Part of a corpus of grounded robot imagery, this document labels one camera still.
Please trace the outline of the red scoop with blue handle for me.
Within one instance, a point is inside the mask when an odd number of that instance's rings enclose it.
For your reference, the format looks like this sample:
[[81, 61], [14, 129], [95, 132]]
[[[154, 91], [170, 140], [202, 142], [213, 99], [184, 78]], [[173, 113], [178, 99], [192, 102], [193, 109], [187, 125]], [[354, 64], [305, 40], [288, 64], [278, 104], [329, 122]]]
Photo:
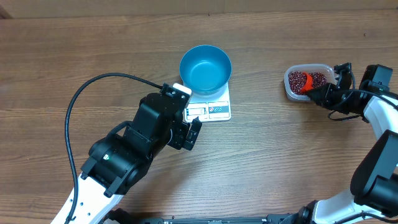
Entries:
[[300, 89], [300, 92], [306, 93], [313, 89], [313, 78], [307, 72], [304, 72], [303, 74], [306, 76], [306, 82], [305, 82], [304, 86]]

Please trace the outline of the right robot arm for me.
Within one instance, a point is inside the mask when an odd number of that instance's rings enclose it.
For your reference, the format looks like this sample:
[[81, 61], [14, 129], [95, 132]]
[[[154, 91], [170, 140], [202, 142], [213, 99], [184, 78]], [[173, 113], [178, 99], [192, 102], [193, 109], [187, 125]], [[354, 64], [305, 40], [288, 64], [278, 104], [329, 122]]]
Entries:
[[351, 63], [335, 65], [336, 82], [318, 72], [287, 72], [287, 90], [305, 95], [341, 121], [361, 118], [374, 131], [376, 143], [355, 170], [350, 188], [326, 200], [314, 200], [278, 223], [356, 223], [374, 218], [397, 223], [397, 94], [390, 91], [393, 70], [368, 65], [359, 84]]

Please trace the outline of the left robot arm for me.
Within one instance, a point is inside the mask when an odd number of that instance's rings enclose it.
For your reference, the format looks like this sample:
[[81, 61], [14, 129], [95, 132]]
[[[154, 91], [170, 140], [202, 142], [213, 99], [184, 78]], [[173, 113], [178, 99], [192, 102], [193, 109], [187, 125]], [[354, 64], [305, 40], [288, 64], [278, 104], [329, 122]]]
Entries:
[[151, 93], [132, 121], [124, 121], [95, 142], [81, 168], [78, 189], [53, 219], [54, 223], [99, 223], [148, 172], [165, 147], [192, 150], [201, 122], [183, 121], [189, 93]]

